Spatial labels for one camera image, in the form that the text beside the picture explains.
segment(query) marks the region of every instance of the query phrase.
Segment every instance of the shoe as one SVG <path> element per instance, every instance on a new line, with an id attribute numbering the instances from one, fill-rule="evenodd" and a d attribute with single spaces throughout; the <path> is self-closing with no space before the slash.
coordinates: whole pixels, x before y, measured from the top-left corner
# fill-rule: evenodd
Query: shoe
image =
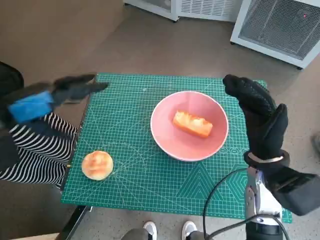
<path id="1" fill-rule="evenodd" d="M 147 221 L 143 228 L 146 229 L 150 235 L 152 235 L 152 240 L 157 240 L 157 227 L 153 221 Z"/>
<path id="2" fill-rule="evenodd" d="M 182 227 L 182 240 L 186 240 L 192 232 L 197 231 L 197 226 L 193 221 L 186 221 Z"/>

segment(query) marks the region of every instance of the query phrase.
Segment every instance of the striped pants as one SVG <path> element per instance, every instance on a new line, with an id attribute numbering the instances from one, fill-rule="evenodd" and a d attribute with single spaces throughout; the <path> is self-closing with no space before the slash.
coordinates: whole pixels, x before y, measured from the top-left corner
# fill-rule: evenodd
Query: striped pants
<path id="1" fill-rule="evenodd" d="M 0 180 L 61 186 L 78 129 L 53 112 L 41 120 L 67 137 L 44 136 L 25 125 L 16 125 L 9 132 L 20 162 L 0 171 Z"/>

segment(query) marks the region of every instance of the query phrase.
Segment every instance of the white cabinet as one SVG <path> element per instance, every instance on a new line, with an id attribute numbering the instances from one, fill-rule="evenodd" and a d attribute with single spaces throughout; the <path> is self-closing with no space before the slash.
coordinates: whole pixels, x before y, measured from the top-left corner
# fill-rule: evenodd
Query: white cabinet
<path id="1" fill-rule="evenodd" d="M 230 41 L 304 69 L 320 52 L 319 2 L 243 0 Z"/>
<path id="2" fill-rule="evenodd" d="M 144 9 L 176 22 L 178 17 L 177 0 L 123 0 L 125 4 Z"/>
<path id="3" fill-rule="evenodd" d="M 235 22 L 242 0 L 124 0 L 165 18 L 179 17 Z"/>

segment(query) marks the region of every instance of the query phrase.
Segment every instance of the grid lines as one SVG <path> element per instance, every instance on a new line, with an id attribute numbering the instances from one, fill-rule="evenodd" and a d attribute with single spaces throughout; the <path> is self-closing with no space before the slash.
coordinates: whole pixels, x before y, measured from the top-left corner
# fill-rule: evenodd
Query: grid lines
<path id="1" fill-rule="evenodd" d="M 110 85 L 90 97 L 63 203 L 202 215 L 214 185 L 230 171 L 247 167 L 243 160 L 249 146 L 245 119 L 238 101 L 226 95 L 220 78 L 100 73 L 97 81 Z M 153 140 L 150 118 L 155 106 L 179 91 L 211 96 L 229 119 L 224 146 L 204 161 L 172 159 Z M 113 158 L 113 172 L 102 181 L 90 180 L 81 170 L 85 155 L 95 150 Z M 243 219 L 246 182 L 245 172 L 230 177 L 212 198 L 207 215 Z M 283 220 L 292 222 L 289 211 L 283 211 Z"/>

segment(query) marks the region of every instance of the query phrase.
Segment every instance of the bun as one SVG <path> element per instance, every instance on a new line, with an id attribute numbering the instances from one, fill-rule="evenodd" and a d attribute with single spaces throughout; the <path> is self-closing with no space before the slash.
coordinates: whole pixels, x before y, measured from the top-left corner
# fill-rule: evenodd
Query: bun
<path id="1" fill-rule="evenodd" d="M 202 117 L 194 116 L 185 111 L 176 111 L 173 124 L 183 131 L 207 138 L 212 130 L 212 123 Z"/>
<path id="2" fill-rule="evenodd" d="M 112 172 L 114 162 L 107 152 L 94 151 L 85 156 L 81 168 L 84 175 L 89 179 L 101 181 Z"/>

